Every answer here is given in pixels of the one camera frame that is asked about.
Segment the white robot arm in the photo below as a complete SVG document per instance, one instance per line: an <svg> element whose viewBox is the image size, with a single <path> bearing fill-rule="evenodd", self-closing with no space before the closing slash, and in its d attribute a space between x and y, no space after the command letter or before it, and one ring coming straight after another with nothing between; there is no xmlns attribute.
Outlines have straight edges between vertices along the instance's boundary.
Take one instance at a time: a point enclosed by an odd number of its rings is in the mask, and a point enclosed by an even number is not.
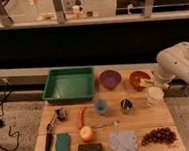
<svg viewBox="0 0 189 151"><path fill-rule="evenodd" d="M175 77L189 84L189 43L182 41L161 50L154 69L155 81L159 84L171 82Z"/></svg>

